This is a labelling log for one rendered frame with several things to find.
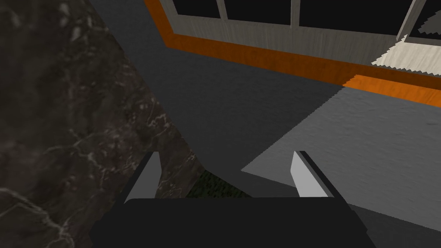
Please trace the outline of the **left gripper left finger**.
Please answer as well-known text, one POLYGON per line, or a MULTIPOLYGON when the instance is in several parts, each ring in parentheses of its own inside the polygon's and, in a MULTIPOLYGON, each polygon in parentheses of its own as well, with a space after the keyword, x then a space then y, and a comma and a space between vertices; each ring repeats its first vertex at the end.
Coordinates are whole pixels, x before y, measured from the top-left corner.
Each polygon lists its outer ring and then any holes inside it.
POLYGON ((161 178, 159 152, 148 152, 118 196, 118 204, 130 199, 154 198, 161 178))

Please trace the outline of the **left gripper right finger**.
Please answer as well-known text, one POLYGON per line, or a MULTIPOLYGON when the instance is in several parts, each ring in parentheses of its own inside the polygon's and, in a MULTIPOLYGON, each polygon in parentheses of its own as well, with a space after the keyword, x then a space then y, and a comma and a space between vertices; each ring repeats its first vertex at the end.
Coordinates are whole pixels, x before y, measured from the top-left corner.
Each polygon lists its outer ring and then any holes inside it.
POLYGON ((300 197, 328 197, 346 202, 304 150, 294 151, 290 173, 300 197))

